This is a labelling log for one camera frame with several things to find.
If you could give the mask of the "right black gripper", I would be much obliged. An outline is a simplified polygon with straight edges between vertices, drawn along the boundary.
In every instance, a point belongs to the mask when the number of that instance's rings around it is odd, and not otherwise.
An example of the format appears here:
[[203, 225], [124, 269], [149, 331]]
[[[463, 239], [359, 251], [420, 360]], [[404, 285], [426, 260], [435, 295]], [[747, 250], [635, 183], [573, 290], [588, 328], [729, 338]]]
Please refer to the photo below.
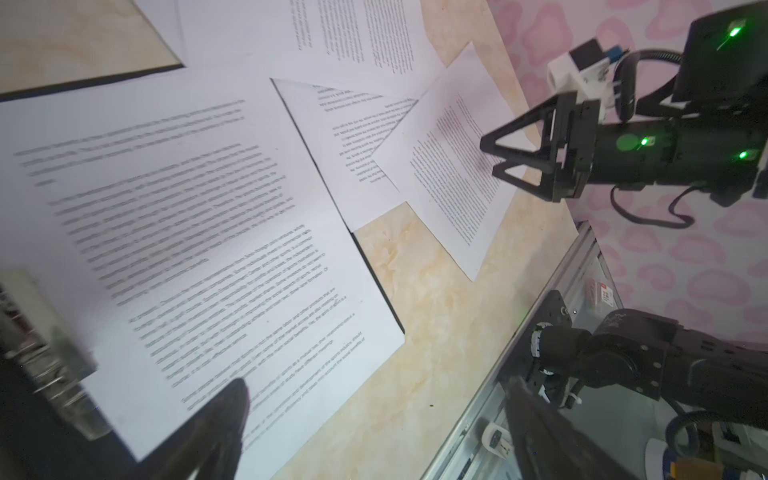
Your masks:
[[[576, 100], [576, 92], [554, 95], [485, 134], [480, 150], [503, 159], [492, 175], [544, 201], [580, 198], [592, 172], [601, 103]], [[564, 151], [562, 164], [551, 160], [552, 145], [556, 153]], [[540, 183], [509, 173], [518, 166], [538, 170]]]

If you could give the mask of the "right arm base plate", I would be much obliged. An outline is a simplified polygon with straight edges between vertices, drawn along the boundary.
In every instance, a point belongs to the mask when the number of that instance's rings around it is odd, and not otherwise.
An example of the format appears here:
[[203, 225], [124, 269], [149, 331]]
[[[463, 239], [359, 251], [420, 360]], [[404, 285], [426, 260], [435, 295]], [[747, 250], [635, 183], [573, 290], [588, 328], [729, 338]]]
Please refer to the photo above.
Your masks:
[[569, 386], [563, 364], [573, 356], [572, 341], [565, 339], [572, 325], [561, 293], [549, 290], [501, 367], [497, 379], [504, 390], [511, 380], [521, 378], [533, 393], [560, 406]]

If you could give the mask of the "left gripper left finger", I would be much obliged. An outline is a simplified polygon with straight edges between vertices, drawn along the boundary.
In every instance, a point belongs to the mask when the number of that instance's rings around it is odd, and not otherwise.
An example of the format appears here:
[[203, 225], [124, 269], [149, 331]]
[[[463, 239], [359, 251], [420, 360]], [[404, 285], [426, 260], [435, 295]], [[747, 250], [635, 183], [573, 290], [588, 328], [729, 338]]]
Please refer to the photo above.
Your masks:
[[129, 473], [130, 479], [233, 479], [243, 449], [250, 397], [232, 380]]

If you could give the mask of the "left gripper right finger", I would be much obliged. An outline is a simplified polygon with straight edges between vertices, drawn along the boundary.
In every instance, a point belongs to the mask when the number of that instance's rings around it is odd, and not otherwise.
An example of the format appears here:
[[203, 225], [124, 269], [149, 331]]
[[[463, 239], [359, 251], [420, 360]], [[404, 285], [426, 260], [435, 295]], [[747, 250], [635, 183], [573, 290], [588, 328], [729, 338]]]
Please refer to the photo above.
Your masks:
[[504, 387], [505, 413], [521, 477], [537, 480], [632, 479], [634, 475], [604, 452], [556, 407], [511, 378]]

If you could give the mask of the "text paper sheet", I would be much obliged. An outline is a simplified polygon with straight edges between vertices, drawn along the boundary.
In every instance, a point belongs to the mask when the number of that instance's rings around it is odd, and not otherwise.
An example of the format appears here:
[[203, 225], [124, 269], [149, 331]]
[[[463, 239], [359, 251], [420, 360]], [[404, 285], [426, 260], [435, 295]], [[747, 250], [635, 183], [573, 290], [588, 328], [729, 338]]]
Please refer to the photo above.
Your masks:
[[289, 80], [275, 86], [350, 231], [403, 203], [373, 154], [415, 99]]

